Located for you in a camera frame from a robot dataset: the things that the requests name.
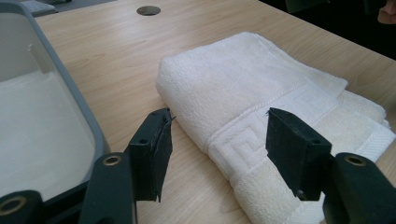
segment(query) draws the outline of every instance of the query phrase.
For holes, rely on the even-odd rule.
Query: wooden table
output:
[[[156,16],[136,10],[156,6]],[[388,111],[396,127],[396,62],[257,0],[118,0],[37,18],[96,116],[112,151],[123,151],[146,115],[165,107],[155,89],[164,56],[243,31],[339,77]],[[139,202],[140,223],[249,223],[210,160],[173,126],[174,153],[161,203]],[[379,161],[396,183],[396,144]]]

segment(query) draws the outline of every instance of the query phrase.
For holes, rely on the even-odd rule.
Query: white towel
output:
[[[375,161],[393,141],[380,124],[384,109],[345,91],[346,85],[251,33],[167,57],[157,79],[158,93],[180,126],[230,180],[255,223],[323,219],[320,202],[294,198],[266,156],[269,107],[313,126],[332,142],[332,154],[348,151]]]

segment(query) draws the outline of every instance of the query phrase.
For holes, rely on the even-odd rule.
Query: folded towel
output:
[[[333,144],[332,154],[348,151],[375,161],[393,141],[382,125],[384,109],[345,91],[346,85],[251,33],[167,57],[157,79],[180,126],[230,180],[255,223],[323,219],[321,203],[296,199],[267,158],[269,107],[313,126]]]

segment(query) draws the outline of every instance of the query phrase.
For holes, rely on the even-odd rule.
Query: light wood surface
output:
[[[140,16],[156,6],[156,16]],[[243,31],[295,59],[349,81],[384,106],[396,127],[396,62],[256,0],[118,0],[37,18],[97,118],[112,151],[123,151],[146,115],[165,107],[155,89],[164,56]],[[173,126],[174,153],[161,203],[139,202],[140,223],[249,223],[216,165]],[[396,144],[379,167],[396,183]]]

